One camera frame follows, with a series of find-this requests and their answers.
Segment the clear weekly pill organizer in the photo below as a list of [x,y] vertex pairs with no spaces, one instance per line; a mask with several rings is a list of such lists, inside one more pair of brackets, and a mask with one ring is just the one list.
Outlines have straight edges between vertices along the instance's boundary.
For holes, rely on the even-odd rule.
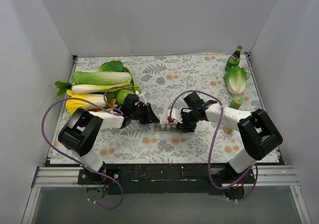
[[155,131],[175,132],[177,131],[176,123],[155,123]]

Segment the clear pill bottle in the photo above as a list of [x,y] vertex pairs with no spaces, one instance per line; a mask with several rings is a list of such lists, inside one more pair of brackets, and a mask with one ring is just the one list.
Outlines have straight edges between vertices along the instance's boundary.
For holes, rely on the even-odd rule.
[[229,127],[229,126],[224,126],[223,127],[223,131],[226,133],[226,134],[231,134],[234,132],[234,129]]

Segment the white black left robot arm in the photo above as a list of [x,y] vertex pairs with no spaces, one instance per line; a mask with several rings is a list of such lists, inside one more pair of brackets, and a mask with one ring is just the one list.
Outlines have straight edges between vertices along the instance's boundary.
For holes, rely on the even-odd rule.
[[104,162],[93,150],[97,135],[102,129],[122,129],[133,120],[140,124],[160,122],[150,103],[141,101],[137,95],[128,94],[116,112],[90,112],[78,108],[61,129],[58,141],[70,150],[85,168],[89,168],[90,180],[101,184],[105,181],[106,172],[103,169]]

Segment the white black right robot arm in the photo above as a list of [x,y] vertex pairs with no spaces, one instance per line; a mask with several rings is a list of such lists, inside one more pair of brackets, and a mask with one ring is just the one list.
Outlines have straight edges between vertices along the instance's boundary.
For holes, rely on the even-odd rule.
[[169,122],[176,121],[176,128],[182,132],[194,132],[199,121],[216,122],[240,133],[243,149],[225,167],[216,173],[221,182],[239,182],[265,156],[283,143],[283,138],[265,110],[253,112],[226,107],[216,98],[204,101],[200,91],[186,91],[186,108],[171,108],[167,113]]

